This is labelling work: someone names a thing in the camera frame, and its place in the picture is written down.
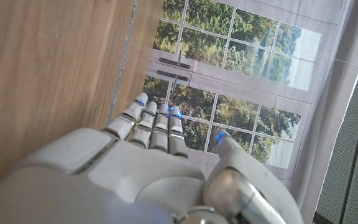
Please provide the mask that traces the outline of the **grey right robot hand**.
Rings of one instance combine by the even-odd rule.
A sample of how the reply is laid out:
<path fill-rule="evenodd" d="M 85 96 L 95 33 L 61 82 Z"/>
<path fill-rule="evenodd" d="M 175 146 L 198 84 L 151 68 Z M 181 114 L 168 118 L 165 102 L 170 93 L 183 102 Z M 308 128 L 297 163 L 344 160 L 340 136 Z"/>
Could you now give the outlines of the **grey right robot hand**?
<path fill-rule="evenodd" d="M 145 93 L 104 129 L 77 129 L 0 182 L 0 223 L 301 223 L 288 189 L 225 130 L 208 177 L 177 106 Z"/>

